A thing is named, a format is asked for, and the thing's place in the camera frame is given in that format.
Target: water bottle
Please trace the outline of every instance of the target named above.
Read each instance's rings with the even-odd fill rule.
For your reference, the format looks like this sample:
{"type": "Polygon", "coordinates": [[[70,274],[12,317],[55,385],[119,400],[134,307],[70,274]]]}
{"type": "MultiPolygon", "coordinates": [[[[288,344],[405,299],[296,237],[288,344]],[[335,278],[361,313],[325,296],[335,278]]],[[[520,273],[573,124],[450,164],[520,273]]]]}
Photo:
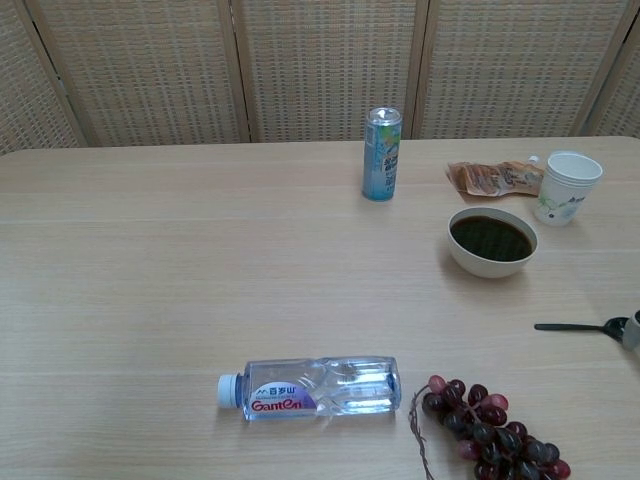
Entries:
{"type": "Polygon", "coordinates": [[[399,405],[392,357],[249,362],[244,374],[218,381],[218,406],[242,408],[247,420],[392,412],[399,405]]]}

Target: grapes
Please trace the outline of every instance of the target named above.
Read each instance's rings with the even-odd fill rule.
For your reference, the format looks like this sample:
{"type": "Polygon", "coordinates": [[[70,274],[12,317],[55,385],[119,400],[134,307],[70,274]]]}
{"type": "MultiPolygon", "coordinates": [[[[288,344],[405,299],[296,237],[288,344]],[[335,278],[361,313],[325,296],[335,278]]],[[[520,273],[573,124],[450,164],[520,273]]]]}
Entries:
{"type": "Polygon", "coordinates": [[[500,444],[508,454],[513,455],[522,449],[522,440],[511,430],[498,428],[496,431],[498,432],[500,444]]]}
{"type": "MultiPolygon", "coordinates": [[[[427,387],[430,391],[422,398],[423,412],[436,416],[452,432],[461,458],[476,462],[476,480],[566,480],[571,475],[557,446],[537,440],[521,422],[507,423],[509,401],[504,395],[489,394],[484,385],[474,384],[465,402],[464,382],[453,379],[447,383],[439,375],[432,375],[427,387]]],[[[412,422],[415,410],[414,400],[412,422]]],[[[424,438],[414,425],[412,432],[423,448],[424,438]]]]}
{"type": "Polygon", "coordinates": [[[449,410],[449,406],[442,399],[442,396],[435,393],[427,393],[422,399],[422,410],[424,413],[432,412],[446,412],[449,410]]]}
{"type": "Polygon", "coordinates": [[[516,467],[513,463],[503,461],[500,464],[500,480],[516,480],[516,467]]]}
{"type": "Polygon", "coordinates": [[[520,422],[509,422],[504,428],[506,428],[507,430],[511,430],[513,433],[518,435],[518,437],[520,437],[520,440],[524,440],[527,436],[527,427],[525,427],[524,424],[520,422]]]}
{"type": "Polygon", "coordinates": [[[431,377],[429,377],[428,385],[429,389],[433,393],[439,395],[440,393],[442,393],[442,390],[444,390],[444,387],[447,386],[447,382],[440,375],[431,375],[431,377]]]}
{"type": "Polygon", "coordinates": [[[458,442],[458,455],[465,460],[478,460],[480,458],[480,445],[471,440],[458,442]]]}
{"type": "Polygon", "coordinates": [[[500,395],[499,393],[492,393],[480,402],[481,407],[488,407],[489,405],[493,405],[494,407],[498,407],[503,410],[509,409],[509,401],[507,400],[507,397],[500,395]]]}
{"type": "Polygon", "coordinates": [[[545,465],[551,465],[556,463],[560,458],[560,450],[553,443],[545,443],[545,455],[543,463],[545,465]]]}
{"type": "Polygon", "coordinates": [[[553,473],[559,480],[564,480],[571,475],[571,468],[564,460],[558,460],[551,466],[551,473],[553,473]]]}
{"type": "Polygon", "coordinates": [[[482,447],[482,459],[491,465],[498,465],[502,461],[502,454],[498,448],[498,444],[491,442],[482,447]]]}
{"type": "Polygon", "coordinates": [[[467,395],[467,402],[469,402],[469,406],[473,407],[487,395],[489,395],[487,387],[477,383],[469,390],[469,395],[467,395]]]}
{"type": "Polygon", "coordinates": [[[544,446],[544,443],[539,440],[533,440],[527,444],[523,456],[532,462],[543,463],[546,453],[547,447],[544,446]]]}
{"type": "Polygon", "coordinates": [[[442,390],[442,398],[451,408],[462,405],[462,396],[450,385],[447,385],[444,387],[444,390],[442,390]]]}
{"type": "Polygon", "coordinates": [[[480,445],[491,443],[496,434],[496,429],[486,423],[476,423],[472,429],[473,438],[480,445]]]}
{"type": "Polygon", "coordinates": [[[520,475],[520,478],[523,480],[540,480],[540,472],[531,462],[518,462],[517,469],[518,475],[520,475]]]}
{"type": "Polygon", "coordinates": [[[459,433],[467,429],[467,425],[462,419],[463,414],[460,412],[450,412],[444,417],[443,425],[453,433],[459,433]]]}
{"type": "Polygon", "coordinates": [[[478,412],[478,416],[481,420],[487,422],[490,425],[499,427],[507,423],[507,412],[500,407],[494,407],[489,405],[478,412]]]}
{"type": "Polygon", "coordinates": [[[462,380],[458,380],[457,378],[454,379],[454,380],[451,380],[449,382],[449,385],[451,386],[451,388],[456,390],[460,394],[461,397],[462,397],[462,395],[464,395],[464,392],[467,389],[467,387],[465,387],[465,385],[464,385],[464,382],[462,380]]]}
{"type": "Polygon", "coordinates": [[[497,480],[498,471],[496,465],[480,461],[476,463],[473,469],[473,475],[476,477],[476,480],[497,480]]]}

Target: can lid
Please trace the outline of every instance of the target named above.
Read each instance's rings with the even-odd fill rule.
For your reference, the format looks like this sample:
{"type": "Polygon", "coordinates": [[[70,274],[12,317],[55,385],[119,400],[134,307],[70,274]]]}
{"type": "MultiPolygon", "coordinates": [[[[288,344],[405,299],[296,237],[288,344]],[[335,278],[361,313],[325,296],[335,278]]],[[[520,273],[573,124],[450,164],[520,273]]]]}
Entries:
{"type": "Polygon", "coordinates": [[[391,107],[377,107],[369,112],[369,121],[374,125],[396,125],[402,121],[402,115],[391,107]]]}

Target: blue can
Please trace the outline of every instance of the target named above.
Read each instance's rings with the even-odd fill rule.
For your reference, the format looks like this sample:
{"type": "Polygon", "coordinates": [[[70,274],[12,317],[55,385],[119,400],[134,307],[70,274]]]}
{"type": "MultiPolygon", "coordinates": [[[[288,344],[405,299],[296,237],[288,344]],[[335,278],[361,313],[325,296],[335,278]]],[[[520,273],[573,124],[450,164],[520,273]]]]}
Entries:
{"type": "Polygon", "coordinates": [[[367,115],[362,193],[370,200],[393,197],[401,131],[402,115],[395,108],[378,107],[367,115]]]}

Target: paper cup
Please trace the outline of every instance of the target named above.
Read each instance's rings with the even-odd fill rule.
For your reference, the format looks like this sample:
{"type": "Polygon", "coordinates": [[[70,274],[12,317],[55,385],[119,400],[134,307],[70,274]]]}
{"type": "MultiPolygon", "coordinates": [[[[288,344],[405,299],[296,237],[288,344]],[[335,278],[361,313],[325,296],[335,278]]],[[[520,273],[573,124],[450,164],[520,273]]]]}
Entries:
{"type": "Polygon", "coordinates": [[[602,177],[602,167],[578,152],[558,151],[549,156],[534,210],[542,223],[564,226],[575,217],[588,193],[602,177]]]}

